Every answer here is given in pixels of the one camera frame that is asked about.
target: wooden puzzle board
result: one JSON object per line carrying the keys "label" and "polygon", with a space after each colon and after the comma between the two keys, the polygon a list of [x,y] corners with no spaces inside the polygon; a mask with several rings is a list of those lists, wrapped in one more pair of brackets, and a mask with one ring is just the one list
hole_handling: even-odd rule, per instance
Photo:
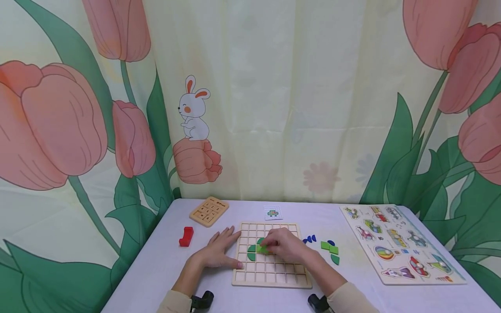
{"label": "wooden puzzle board", "polygon": [[211,227],[228,208],[227,202],[208,197],[190,213],[189,218],[205,227]]}
{"label": "wooden puzzle board", "polygon": [[340,209],[383,284],[466,284],[395,205],[342,205]]}
{"label": "wooden puzzle board", "polygon": [[[258,251],[256,244],[268,235],[270,229],[288,228],[294,236],[301,238],[297,224],[242,222],[242,234],[236,246],[236,258],[243,263],[243,269],[233,270],[232,285],[279,288],[312,287],[310,275],[301,264],[287,263],[278,255]],[[248,254],[255,255],[255,261]]]}

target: child's hand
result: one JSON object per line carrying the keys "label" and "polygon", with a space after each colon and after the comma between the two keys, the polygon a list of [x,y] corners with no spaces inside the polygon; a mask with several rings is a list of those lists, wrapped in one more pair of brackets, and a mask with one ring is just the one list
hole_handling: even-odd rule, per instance
{"label": "child's hand", "polygon": [[271,229],[261,242],[261,246],[264,245],[268,251],[278,254],[287,262],[303,263],[307,252],[311,250],[286,228]]}
{"label": "child's hand", "polygon": [[209,240],[206,247],[202,248],[193,255],[193,258],[201,262],[204,267],[226,266],[231,268],[243,268],[243,264],[238,260],[226,256],[226,249],[234,244],[240,237],[241,231],[233,233],[235,227],[226,228],[220,234],[217,232]]}

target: sleeve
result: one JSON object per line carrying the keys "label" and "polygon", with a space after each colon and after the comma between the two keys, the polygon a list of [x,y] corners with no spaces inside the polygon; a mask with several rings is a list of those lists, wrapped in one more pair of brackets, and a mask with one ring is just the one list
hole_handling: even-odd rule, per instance
{"label": "sleeve", "polygon": [[187,295],[169,290],[157,313],[189,313],[190,309],[191,299]]}
{"label": "sleeve", "polygon": [[379,313],[365,295],[350,282],[334,291],[327,303],[336,313]]}

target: curtain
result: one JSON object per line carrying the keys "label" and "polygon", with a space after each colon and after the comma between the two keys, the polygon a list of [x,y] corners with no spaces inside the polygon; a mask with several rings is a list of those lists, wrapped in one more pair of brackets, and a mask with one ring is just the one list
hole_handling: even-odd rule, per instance
{"label": "curtain", "polygon": [[406,205],[501,305],[500,12],[3,1],[0,308],[99,311],[181,195]]}

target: rabbit ear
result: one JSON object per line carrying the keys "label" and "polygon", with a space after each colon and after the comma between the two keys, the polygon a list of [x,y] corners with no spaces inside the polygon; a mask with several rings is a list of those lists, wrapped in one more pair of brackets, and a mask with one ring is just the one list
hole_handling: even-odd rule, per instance
{"label": "rabbit ear", "polygon": [[198,89],[195,93],[195,98],[209,99],[209,97],[210,97],[210,92],[205,88]]}
{"label": "rabbit ear", "polygon": [[193,89],[195,89],[195,76],[190,75],[186,77],[186,93],[191,94]]}

